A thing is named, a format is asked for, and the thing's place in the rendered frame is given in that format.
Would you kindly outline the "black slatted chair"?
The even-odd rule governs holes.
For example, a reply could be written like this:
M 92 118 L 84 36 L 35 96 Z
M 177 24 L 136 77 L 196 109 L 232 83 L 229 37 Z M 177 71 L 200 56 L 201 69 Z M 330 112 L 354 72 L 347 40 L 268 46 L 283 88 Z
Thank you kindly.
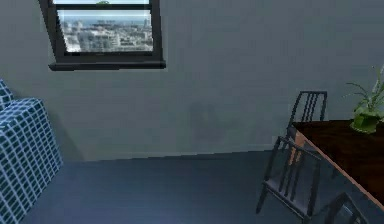
M 321 159 L 312 152 L 279 136 L 269 157 L 256 206 L 260 213 L 268 194 L 291 210 L 302 224 L 315 213 Z
M 286 137 L 294 139 L 295 122 L 323 121 L 327 107 L 328 94 L 321 90 L 300 91 L 293 108 L 286 128 Z
M 326 208 L 324 224 L 370 224 L 347 193 L 336 196 Z

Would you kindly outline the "black framed window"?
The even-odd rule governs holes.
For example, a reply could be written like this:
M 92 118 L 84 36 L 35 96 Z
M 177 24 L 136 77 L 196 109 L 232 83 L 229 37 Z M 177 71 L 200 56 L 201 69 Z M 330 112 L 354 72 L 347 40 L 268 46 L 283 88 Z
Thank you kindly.
M 163 69 L 160 0 L 37 0 L 53 71 Z

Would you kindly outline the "dark wooden table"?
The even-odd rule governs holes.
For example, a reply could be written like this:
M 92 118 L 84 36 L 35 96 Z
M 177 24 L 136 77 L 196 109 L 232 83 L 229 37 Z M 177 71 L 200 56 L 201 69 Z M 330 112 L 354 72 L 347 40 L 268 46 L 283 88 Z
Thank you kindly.
M 308 142 L 323 158 L 384 212 L 384 124 L 373 134 L 350 127 L 351 120 L 293 122 L 288 132 Z

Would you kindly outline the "blue checked sofa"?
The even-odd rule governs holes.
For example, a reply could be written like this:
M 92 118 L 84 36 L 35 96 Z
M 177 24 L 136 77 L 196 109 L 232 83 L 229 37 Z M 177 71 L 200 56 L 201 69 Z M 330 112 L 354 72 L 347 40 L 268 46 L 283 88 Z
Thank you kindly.
M 43 102 L 0 79 L 0 224 L 20 224 L 62 165 Z

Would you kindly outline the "green potted house plant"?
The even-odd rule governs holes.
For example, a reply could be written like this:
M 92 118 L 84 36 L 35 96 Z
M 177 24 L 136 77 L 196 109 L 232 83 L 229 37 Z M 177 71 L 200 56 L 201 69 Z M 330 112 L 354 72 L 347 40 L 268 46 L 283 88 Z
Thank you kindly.
M 384 64 L 377 70 L 376 81 L 370 91 L 363 88 L 360 84 L 349 82 L 349 85 L 357 87 L 362 99 L 357 103 L 353 110 L 354 117 L 350 127 L 360 133 L 373 134 L 376 132 L 377 125 L 384 122 Z

